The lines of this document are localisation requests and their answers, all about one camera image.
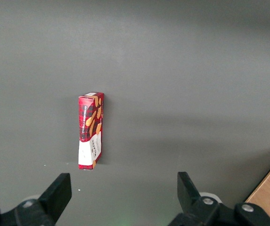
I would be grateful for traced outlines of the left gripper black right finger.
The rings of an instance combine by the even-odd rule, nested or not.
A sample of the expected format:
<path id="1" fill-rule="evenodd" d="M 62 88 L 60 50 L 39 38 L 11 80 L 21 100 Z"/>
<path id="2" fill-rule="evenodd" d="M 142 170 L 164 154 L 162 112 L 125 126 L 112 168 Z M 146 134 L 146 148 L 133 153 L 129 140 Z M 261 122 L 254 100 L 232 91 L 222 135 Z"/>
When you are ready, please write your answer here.
<path id="1" fill-rule="evenodd" d="M 260 206 L 242 202 L 228 208 L 209 195 L 201 195 L 186 172 L 178 172 L 177 195 L 182 213 L 170 226 L 270 226 L 270 216 Z"/>

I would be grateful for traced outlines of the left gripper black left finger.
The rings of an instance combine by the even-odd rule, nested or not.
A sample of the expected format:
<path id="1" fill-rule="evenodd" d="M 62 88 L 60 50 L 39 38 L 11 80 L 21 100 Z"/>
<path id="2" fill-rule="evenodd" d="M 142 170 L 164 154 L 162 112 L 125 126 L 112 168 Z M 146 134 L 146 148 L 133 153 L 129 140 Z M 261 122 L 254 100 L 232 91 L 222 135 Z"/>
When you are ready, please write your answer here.
<path id="1" fill-rule="evenodd" d="M 1 226 L 54 226 L 72 197 L 71 177 L 61 173 L 37 199 L 1 214 Z"/>

